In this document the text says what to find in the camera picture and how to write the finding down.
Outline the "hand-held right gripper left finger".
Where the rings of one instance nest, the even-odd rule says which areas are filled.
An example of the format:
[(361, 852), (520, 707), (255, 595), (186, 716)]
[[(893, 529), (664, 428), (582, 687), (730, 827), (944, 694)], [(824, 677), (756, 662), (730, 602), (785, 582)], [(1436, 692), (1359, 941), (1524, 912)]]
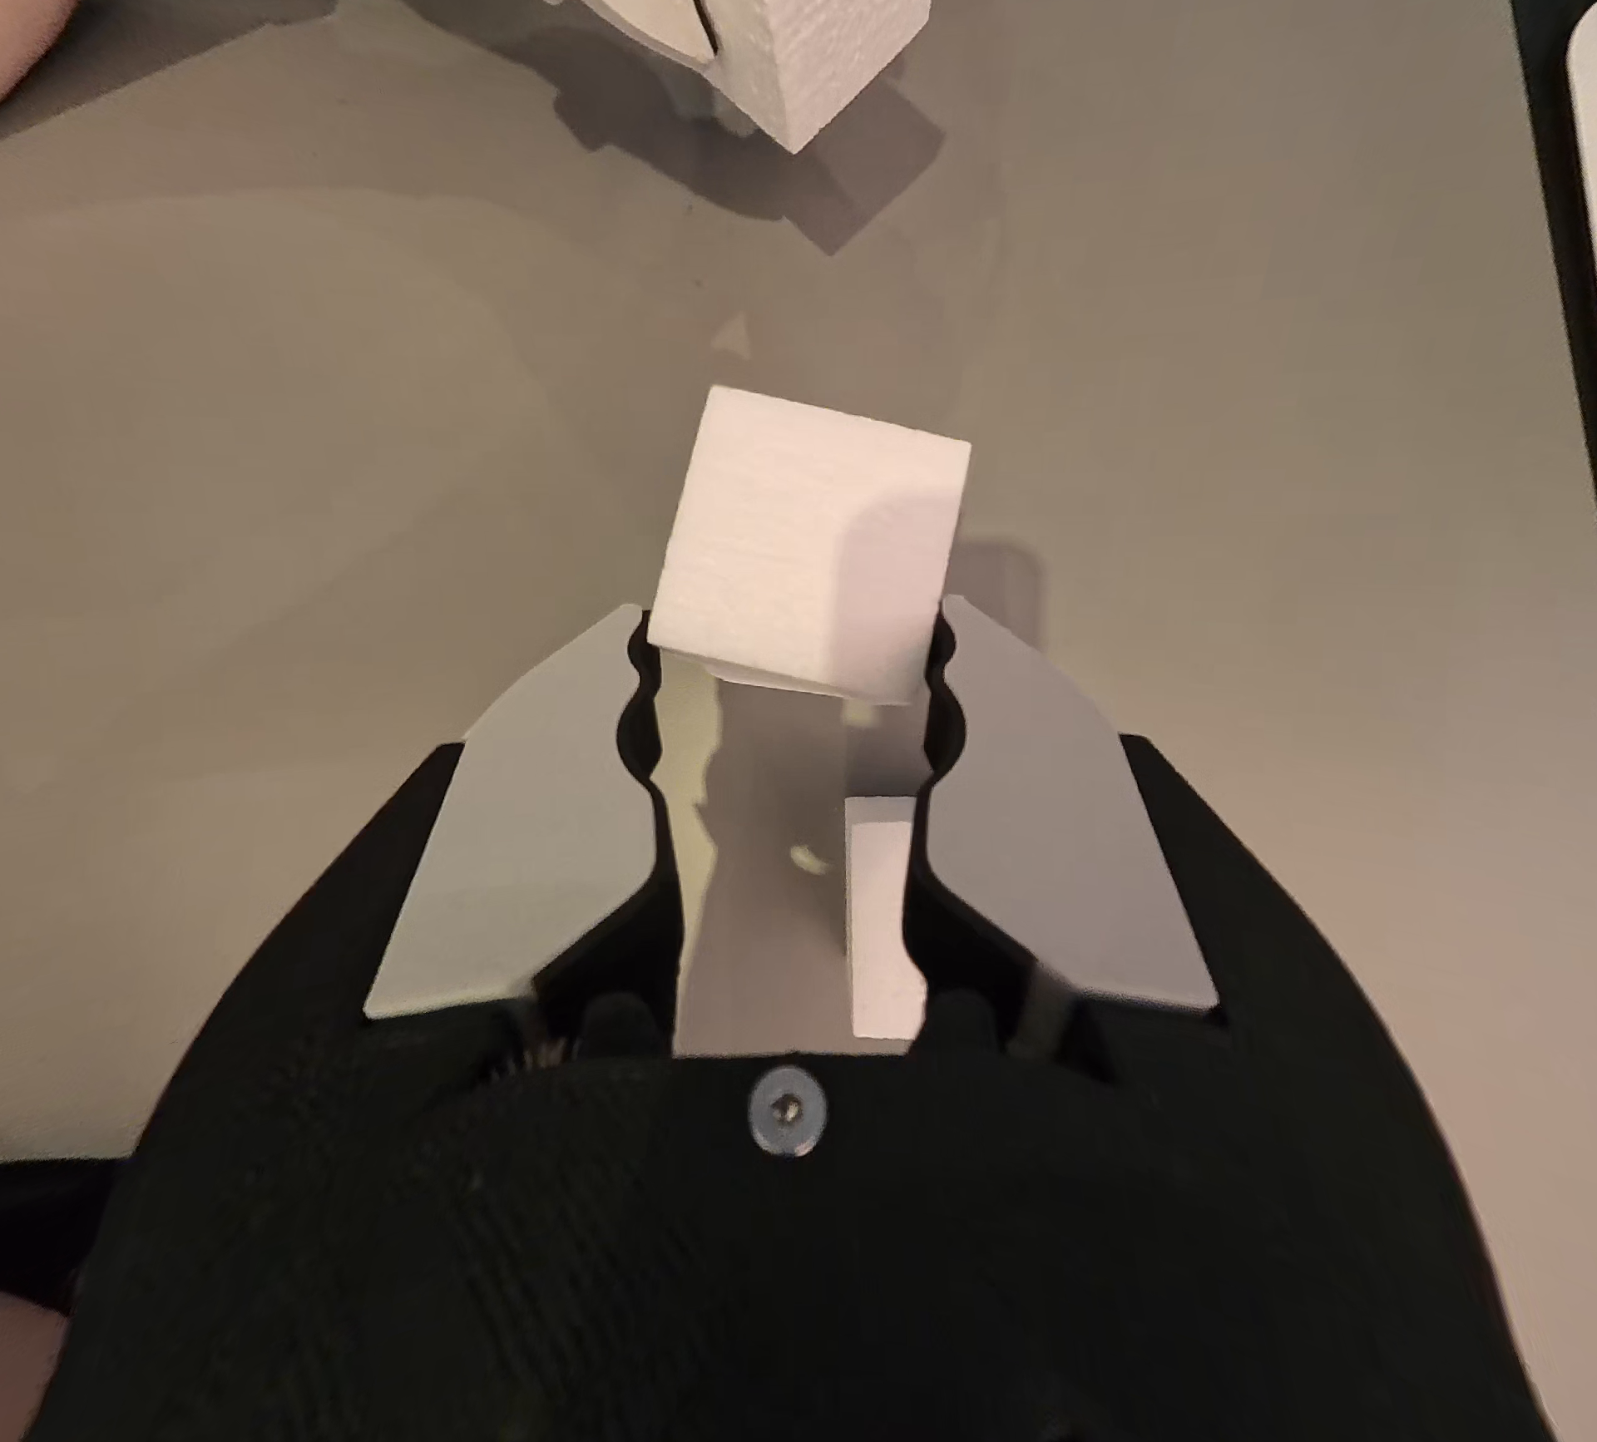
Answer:
[(672, 1043), (687, 941), (656, 785), (662, 659), (621, 604), (514, 679), (466, 731), (365, 996), (365, 1021), (532, 1004), (573, 1039), (637, 998)]

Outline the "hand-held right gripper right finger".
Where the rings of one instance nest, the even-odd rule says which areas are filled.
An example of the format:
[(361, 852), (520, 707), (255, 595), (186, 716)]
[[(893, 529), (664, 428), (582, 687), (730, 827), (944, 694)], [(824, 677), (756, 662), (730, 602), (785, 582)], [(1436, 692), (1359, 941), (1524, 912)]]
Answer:
[(1056, 1055), (1083, 1002), (1207, 1016), (1219, 990), (1122, 734), (1044, 655), (947, 595), (906, 852), (906, 958), (997, 1047)]

